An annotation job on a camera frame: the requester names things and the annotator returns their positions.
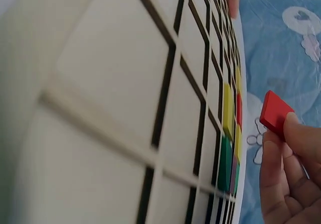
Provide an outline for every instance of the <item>red tile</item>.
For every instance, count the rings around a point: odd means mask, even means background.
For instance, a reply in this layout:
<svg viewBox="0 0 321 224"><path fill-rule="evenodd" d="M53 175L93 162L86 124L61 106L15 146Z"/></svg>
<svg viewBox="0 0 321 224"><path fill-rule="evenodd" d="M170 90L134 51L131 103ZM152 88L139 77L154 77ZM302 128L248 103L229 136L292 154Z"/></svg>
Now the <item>red tile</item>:
<svg viewBox="0 0 321 224"><path fill-rule="evenodd" d="M236 104L237 104L237 111L236 111L236 122L241 127L242 130L242 97L238 93L236 96Z"/></svg>
<svg viewBox="0 0 321 224"><path fill-rule="evenodd" d="M269 91L265 95L260 122L285 141L283 125L289 112L294 112L294 110L278 95Z"/></svg>

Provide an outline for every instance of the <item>fabric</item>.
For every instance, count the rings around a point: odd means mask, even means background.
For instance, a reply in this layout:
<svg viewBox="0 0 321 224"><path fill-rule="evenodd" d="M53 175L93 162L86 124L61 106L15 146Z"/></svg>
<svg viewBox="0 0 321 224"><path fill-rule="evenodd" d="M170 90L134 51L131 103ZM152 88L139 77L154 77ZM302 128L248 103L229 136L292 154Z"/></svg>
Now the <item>fabric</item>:
<svg viewBox="0 0 321 224"><path fill-rule="evenodd" d="M240 0L247 71L247 163L240 223L263 223L258 117L273 90L306 125L321 127L321 0Z"/></svg>

